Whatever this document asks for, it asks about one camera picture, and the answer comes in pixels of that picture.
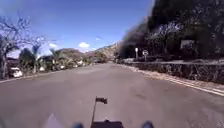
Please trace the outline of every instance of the road marking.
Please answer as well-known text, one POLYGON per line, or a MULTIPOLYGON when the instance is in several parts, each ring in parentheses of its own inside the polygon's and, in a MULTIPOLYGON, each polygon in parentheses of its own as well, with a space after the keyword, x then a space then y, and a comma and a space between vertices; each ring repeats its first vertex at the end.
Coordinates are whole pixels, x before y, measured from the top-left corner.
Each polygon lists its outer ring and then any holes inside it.
POLYGON ((46 76, 46 75, 50 75, 50 74, 54 74, 54 73, 58 73, 58 72, 62 72, 62 71, 65 71, 65 70, 49 72, 49 73, 43 73, 43 74, 32 75, 32 76, 24 76, 24 77, 20 77, 20 78, 9 79, 9 80, 3 80, 3 81, 0 81, 0 84, 1 83, 6 83, 6 82, 10 82, 10 81, 20 80, 20 79, 27 79, 27 78, 33 78, 33 77, 39 77, 39 76, 46 76))

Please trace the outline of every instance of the parked car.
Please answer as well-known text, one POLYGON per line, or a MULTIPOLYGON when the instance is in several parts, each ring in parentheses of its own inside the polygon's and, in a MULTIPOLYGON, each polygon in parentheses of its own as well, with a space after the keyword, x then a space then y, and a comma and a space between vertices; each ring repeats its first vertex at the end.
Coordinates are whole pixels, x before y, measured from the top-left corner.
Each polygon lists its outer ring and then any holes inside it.
POLYGON ((18 67, 11 67, 9 70, 9 77, 21 77, 23 72, 18 67))

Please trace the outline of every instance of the hillside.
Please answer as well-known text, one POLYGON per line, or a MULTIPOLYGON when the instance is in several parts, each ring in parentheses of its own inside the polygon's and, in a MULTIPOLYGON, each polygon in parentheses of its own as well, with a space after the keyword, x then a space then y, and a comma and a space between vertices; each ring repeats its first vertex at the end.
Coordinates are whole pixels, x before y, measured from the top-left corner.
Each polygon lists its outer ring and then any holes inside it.
POLYGON ((103 53, 109 59, 113 59, 114 53, 118 51, 119 46, 120 46, 120 43, 116 43, 109 46, 105 46, 103 48, 99 48, 95 51, 103 53))
POLYGON ((84 56, 84 53, 80 52, 77 49, 73 49, 73 48, 63 48, 58 50, 61 54, 72 58, 73 60, 79 60, 81 57, 84 56))

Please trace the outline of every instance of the road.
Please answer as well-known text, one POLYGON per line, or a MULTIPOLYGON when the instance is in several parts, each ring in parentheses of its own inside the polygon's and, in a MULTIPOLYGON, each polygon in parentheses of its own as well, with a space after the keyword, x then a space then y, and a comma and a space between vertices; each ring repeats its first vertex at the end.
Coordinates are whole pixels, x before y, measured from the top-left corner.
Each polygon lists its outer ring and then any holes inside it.
POLYGON ((151 79, 114 64, 62 71, 0 84, 0 127, 44 128, 54 115, 65 128, 96 121, 121 121, 140 128, 224 128, 224 98, 169 81, 151 79))

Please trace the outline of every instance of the road sign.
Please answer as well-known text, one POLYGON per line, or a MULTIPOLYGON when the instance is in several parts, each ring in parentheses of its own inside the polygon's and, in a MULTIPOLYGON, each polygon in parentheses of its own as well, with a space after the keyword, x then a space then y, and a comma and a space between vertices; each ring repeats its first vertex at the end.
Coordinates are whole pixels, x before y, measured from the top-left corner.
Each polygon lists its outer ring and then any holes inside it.
POLYGON ((147 61, 147 55, 149 54, 149 52, 147 50, 143 50, 142 54, 145 56, 145 62, 147 61))
POLYGON ((144 56, 147 56, 147 55, 149 54, 149 52, 148 52, 147 50, 144 50, 144 51, 142 51, 142 54, 143 54, 144 56))

